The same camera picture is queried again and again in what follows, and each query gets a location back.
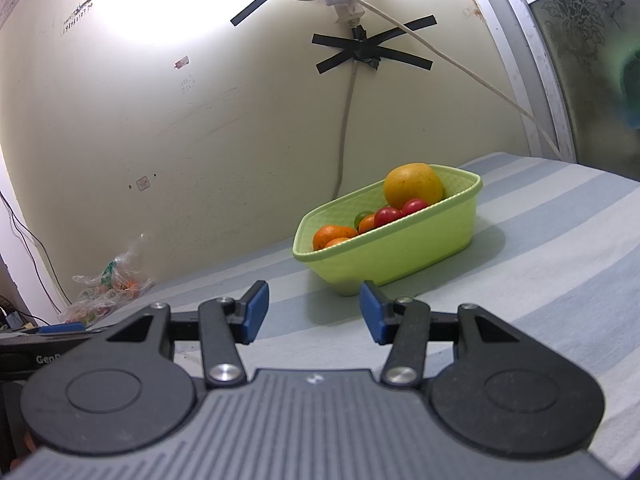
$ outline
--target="floral pattern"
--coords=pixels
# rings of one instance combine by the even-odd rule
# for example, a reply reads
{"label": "floral pattern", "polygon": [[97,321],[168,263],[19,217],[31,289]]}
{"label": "floral pattern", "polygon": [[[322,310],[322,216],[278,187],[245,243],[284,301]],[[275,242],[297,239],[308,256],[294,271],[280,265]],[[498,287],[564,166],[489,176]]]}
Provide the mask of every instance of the floral pattern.
{"label": "floral pattern", "polygon": [[614,14],[624,5],[622,0],[550,0],[542,8],[561,20],[545,21],[552,40],[561,46],[561,51],[573,54],[580,65],[589,69],[597,58],[598,47],[606,43],[603,13],[617,24]]}

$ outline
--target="black cable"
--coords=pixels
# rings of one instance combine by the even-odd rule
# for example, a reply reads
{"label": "black cable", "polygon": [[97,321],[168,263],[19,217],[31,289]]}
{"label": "black cable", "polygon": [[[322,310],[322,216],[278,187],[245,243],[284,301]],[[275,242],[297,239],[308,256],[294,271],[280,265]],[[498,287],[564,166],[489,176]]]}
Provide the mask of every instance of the black cable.
{"label": "black cable", "polygon": [[51,258],[49,257],[49,253],[47,252],[47,248],[44,246],[44,244],[40,241],[40,239],[35,234],[33,234],[31,231],[29,231],[29,228],[25,224],[20,222],[20,219],[15,215],[14,210],[11,209],[11,211],[12,211],[12,214],[14,216],[15,221],[17,221],[18,224],[20,224],[25,229],[25,231],[27,231],[33,237],[33,239],[36,240],[40,244],[40,246],[42,247],[42,250],[44,251],[44,254],[47,257],[47,261],[49,262],[49,267],[51,268],[51,272],[53,273],[53,277],[56,279],[56,283],[58,284],[58,287],[60,288],[60,292],[62,292],[62,295],[65,297],[66,302],[68,304],[71,304],[71,300],[66,295],[65,289],[62,288],[62,284],[60,283],[60,280],[58,279],[58,275],[56,274],[56,269],[53,268],[53,263],[51,263]]}
{"label": "black cable", "polygon": [[35,260],[35,258],[33,257],[33,253],[31,253],[31,250],[30,250],[30,248],[29,248],[29,244],[27,243],[27,239],[24,237],[23,232],[22,232],[22,231],[20,231],[20,228],[18,227],[18,225],[17,225],[17,223],[16,223],[17,217],[16,217],[16,215],[15,215],[15,212],[14,212],[14,210],[12,209],[11,205],[7,202],[6,198],[4,197],[4,194],[2,194],[2,192],[1,192],[1,191],[0,191],[0,199],[2,199],[2,202],[4,203],[4,206],[5,206],[5,207],[8,209],[8,211],[9,211],[9,213],[10,213],[10,217],[11,217],[12,223],[14,224],[15,229],[18,231],[18,233],[19,233],[19,234],[20,234],[20,236],[22,237],[22,241],[24,242],[24,246],[25,246],[25,248],[27,249],[27,252],[29,253],[29,257],[31,258],[31,261],[33,262],[33,268],[34,268],[34,269],[35,269],[35,271],[36,271],[36,275],[37,275],[37,277],[38,277],[38,281],[40,282],[40,285],[42,286],[42,290],[44,290],[44,293],[47,295],[47,298],[49,298],[49,301],[50,301],[50,302],[51,302],[51,304],[53,305],[53,308],[55,308],[55,309],[58,311],[58,313],[60,313],[60,309],[58,308],[58,306],[56,305],[56,303],[53,301],[53,299],[51,298],[51,296],[49,295],[49,291],[47,291],[47,287],[45,287],[45,286],[44,286],[44,283],[43,283],[43,281],[42,281],[42,278],[40,277],[40,272],[38,271],[38,265],[36,264],[36,260]]}
{"label": "black cable", "polygon": [[21,311],[21,310],[18,310],[17,308],[15,308],[15,311],[16,311],[18,314],[21,314],[22,316],[26,316],[26,317],[33,317],[33,319],[37,319],[38,321],[43,322],[45,325],[47,325],[47,326],[51,326],[51,323],[48,323],[47,321],[44,321],[44,319],[42,319],[41,317],[38,317],[38,316],[32,316],[31,314],[27,314],[26,312],[23,312],[23,311]]}

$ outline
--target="plastic bag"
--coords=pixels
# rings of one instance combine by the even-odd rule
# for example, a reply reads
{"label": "plastic bag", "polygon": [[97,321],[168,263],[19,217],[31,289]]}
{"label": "plastic bag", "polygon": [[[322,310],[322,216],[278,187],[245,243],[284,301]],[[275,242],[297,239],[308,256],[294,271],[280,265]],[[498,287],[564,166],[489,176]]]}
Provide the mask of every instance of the plastic bag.
{"label": "plastic bag", "polygon": [[64,323],[80,321],[89,326],[148,291],[153,282],[138,270],[144,240],[144,235],[140,235],[135,245],[111,260],[100,276],[74,276],[74,281],[85,288],[60,314],[60,320]]}

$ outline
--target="sticker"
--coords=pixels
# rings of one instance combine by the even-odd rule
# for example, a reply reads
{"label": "sticker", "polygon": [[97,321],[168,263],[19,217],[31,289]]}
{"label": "sticker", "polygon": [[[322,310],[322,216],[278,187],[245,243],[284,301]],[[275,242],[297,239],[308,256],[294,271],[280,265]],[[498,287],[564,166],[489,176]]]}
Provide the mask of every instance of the sticker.
{"label": "sticker", "polygon": [[175,67],[181,69],[183,66],[189,64],[189,56],[184,56],[181,60],[175,62]]}
{"label": "sticker", "polygon": [[149,179],[144,176],[136,181],[136,186],[138,186],[140,191],[144,191],[147,187],[151,186],[151,184],[149,183]]}

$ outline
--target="green plastic basket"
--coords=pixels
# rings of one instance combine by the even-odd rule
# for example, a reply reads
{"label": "green plastic basket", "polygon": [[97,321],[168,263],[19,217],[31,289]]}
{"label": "green plastic basket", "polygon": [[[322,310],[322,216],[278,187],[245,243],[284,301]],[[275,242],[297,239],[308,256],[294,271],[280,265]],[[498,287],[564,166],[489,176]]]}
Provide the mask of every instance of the green plastic basket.
{"label": "green plastic basket", "polygon": [[293,256],[333,290],[352,296],[364,280],[384,285],[461,251],[471,242],[482,180],[457,168],[431,167],[444,185],[444,200],[341,244],[314,251],[312,240],[322,226],[353,226],[359,212],[377,211],[387,205],[381,180],[308,213],[298,226]]}

